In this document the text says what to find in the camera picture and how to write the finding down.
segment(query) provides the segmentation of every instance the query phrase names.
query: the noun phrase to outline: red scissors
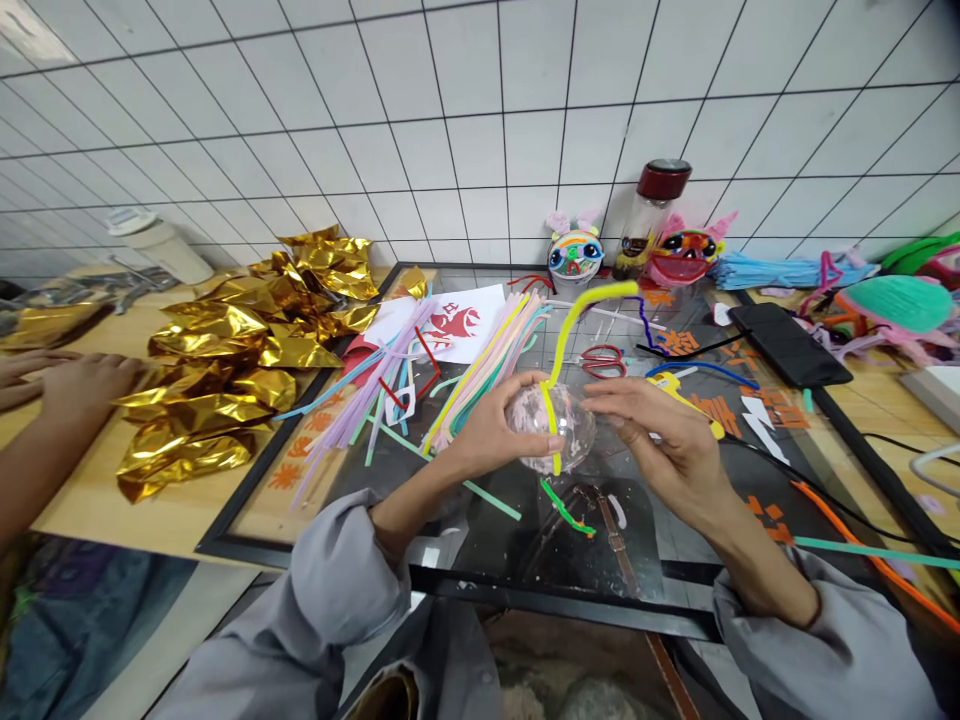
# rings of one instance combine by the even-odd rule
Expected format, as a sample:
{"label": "red scissors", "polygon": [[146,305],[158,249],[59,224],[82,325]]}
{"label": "red scissors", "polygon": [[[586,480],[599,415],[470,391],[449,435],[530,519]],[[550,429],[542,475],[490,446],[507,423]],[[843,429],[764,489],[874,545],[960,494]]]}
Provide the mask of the red scissors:
{"label": "red scissors", "polygon": [[[580,353],[580,358],[583,361],[580,363],[583,371],[598,380],[606,380],[611,377],[625,377],[627,374],[626,362],[630,362],[629,359],[624,362],[623,350],[616,345],[594,345],[592,348],[588,348]],[[614,369],[617,371],[617,374],[604,375],[597,372],[597,370],[604,368]]]}

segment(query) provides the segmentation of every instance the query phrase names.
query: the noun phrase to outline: jeans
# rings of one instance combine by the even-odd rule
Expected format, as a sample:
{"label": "jeans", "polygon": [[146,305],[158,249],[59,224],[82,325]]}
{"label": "jeans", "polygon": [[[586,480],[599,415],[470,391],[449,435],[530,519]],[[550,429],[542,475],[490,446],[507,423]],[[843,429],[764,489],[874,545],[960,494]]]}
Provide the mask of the jeans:
{"label": "jeans", "polygon": [[0,720],[80,718],[150,637],[195,566],[47,538],[18,587]]}

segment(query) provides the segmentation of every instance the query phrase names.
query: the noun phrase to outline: pink ears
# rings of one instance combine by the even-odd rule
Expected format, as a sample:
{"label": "pink ears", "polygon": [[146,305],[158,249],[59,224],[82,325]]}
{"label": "pink ears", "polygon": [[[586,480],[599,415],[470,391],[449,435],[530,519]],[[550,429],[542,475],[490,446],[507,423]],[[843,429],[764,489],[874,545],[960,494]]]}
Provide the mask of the pink ears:
{"label": "pink ears", "polygon": [[584,232],[589,232],[596,235],[600,231],[593,226],[593,221],[597,219],[597,216],[599,214],[600,214],[599,208],[584,210],[579,215],[577,215],[577,227],[583,230]]}
{"label": "pink ears", "polygon": [[704,230],[710,234],[710,237],[713,238],[714,242],[720,242],[727,236],[730,224],[737,219],[737,212],[738,211],[734,210],[725,218],[720,218],[710,227],[704,228]]}
{"label": "pink ears", "polygon": [[547,215],[545,223],[557,235],[566,235],[570,232],[570,220],[559,210],[554,210]]}
{"label": "pink ears", "polygon": [[686,227],[686,223],[683,222],[683,216],[679,213],[672,213],[670,217],[667,218],[667,222],[664,223],[663,230],[660,234],[662,237],[666,238],[674,233],[680,232]]}

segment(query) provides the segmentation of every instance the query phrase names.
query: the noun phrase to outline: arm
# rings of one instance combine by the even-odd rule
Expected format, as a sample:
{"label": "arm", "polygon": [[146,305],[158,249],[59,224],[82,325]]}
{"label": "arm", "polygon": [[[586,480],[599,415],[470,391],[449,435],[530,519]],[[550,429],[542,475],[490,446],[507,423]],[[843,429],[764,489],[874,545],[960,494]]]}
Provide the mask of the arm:
{"label": "arm", "polygon": [[0,450],[0,557],[57,494],[110,417],[110,400],[130,389],[139,368],[120,355],[87,355],[11,388],[42,392],[43,406]]}
{"label": "arm", "polygon": [[586,390],[585,406],[610,417],[653,492],[720,556],[717,622],[747,677],[805,717],[938,717],[904,618],[826,562],[788,557],[770,539],[730,485],[704,416],[645,380]]}
{"label": "arm", "polygon": [[289,571],[194,653],[161,702],[160,720],[331,717],[342,648],[406,613],[410,577],[402,558],[444,496],[517,457],[562,446],[553,436],[512,433],[503,416],[521,387],[543,379],[527,373],[504,381],[449,448],[382,502],[365,490],[324,509],[297,540]]}

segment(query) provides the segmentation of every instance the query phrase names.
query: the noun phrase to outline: gold foil paper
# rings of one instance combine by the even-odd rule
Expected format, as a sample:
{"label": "gold foil paper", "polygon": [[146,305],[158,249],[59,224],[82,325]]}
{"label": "gold foil paper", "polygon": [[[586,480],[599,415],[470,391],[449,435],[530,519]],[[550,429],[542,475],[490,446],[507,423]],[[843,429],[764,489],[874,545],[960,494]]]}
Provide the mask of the gold foil paper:
{"label": "gold foil paper", "polygon": [[104,303],[79,303],[63,307],[24,308],[20,311],[17,329],[0,340],[0,349],[36,350],[56,347],[103,307]]}
{"label": "gold foil paper", "polygon": [[168,364],[116,401],[140,426],[117,473],[131,502],[248,462],[254,438],[296,402],[286,369],[343,366],[323,343],[365,331],[379,306],[335,310],[377,294],[370,241],[338,235],[333,226],[279,238],[288,250],[251,265],[249,275],[211,281],[195,301],[164,308],[170,322],[148,351]]}
{"label": "gold foil paper", "polygon": [[427,278],[423,270],[416,266],[407,270],[400,278],[400,287],[406,288],[410,297],[423,300],[427,296]]}
{"label": "gold foil paper", "polygon": [[238,394],[252,395],[262,405],[285,413],[293,408],[297,401],[297,381],[284,370],[264,370],[255,368],[233,381]]}
{"label": "gold foil paper", "polygon": [[267,338],[260,353],[263,367],[343,367],[343,361],[312,337]]}

